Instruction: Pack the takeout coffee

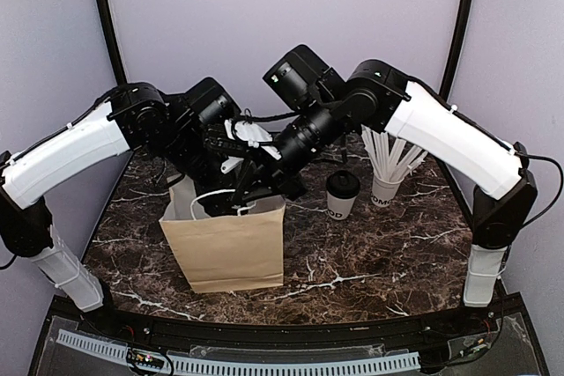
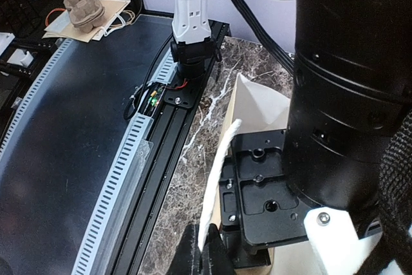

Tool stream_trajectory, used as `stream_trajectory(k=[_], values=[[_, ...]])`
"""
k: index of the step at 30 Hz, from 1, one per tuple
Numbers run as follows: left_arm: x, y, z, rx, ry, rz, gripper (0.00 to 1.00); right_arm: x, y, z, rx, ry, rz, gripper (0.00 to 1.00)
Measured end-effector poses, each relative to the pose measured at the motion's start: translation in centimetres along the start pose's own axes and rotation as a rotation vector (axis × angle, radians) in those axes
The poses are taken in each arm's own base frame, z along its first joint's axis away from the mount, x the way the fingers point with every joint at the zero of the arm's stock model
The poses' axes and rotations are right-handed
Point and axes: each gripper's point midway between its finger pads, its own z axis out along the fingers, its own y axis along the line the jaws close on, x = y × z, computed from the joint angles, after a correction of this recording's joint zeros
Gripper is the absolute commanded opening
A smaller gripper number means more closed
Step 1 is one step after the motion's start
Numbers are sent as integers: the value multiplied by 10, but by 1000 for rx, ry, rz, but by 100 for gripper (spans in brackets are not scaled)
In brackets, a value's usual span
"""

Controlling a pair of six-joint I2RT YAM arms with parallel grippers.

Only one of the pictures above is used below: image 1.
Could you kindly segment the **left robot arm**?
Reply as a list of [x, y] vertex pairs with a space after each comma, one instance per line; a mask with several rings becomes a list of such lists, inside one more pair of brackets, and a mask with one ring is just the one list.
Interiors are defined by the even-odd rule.
[[204, 146], [208, 126], [234, 118], [240, 108], [223, 86], [206, 77], [184, 93], [165, 94], [146, 83], [119, 85], [86, 112], [22, 152], [1, 155], [1, 239], [32, 261], [105, 337], [124, 330], [101, 280], [64, 244], [44, 195], [85, 169], [146, 148], [200, 187], [226, 181], [221, 158]]

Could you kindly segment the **brown paper bag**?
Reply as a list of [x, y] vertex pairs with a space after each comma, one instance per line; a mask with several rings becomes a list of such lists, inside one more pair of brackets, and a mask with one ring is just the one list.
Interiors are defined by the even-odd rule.
[[283, 197], [259, 200], [245, 215], [210, 217], [195, 200], [190, 178], [174, 184], [169, 194], [160, 226], [194, 292], [246, 291], [283, 284]]

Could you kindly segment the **white paper coffee cup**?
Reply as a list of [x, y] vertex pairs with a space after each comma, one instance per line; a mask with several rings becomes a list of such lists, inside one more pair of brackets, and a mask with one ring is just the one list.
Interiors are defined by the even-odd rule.
[[353, 208], [359, 190], [327, 189], [327, 212], [335, 220], [346, 219]]

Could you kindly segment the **black plastic cup lid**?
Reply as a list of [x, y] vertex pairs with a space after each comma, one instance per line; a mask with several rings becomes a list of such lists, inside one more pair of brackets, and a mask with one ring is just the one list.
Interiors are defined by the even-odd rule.
[[349, 171], [339, 170], [327, 178], [326, 190], [336, 198], [351, 199], [360, 192], [360, 180]]

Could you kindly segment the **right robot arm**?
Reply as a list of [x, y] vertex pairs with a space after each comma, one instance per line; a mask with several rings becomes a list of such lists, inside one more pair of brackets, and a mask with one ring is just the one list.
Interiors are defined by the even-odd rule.
[[296, 117], [276, 136], [255, 116], [241, 115], [227, 134], [249, 150], [252, 164], [239, 180], [234, 203], [269, 195], [296, 198], [305, 189], [300, 170], [342, 135], [369, 128], [418, 146], [474, 184], [472, 242], [464, 304], [449, 317], [458, 335], [484, 320], [501, 265], [517, 234], [534, 221], [538, 196], [531, 155], [482, 129], [427, 84], [375, 59], [342, 78], [311, 48], [299, 45], [264, 75], [264, 82]]

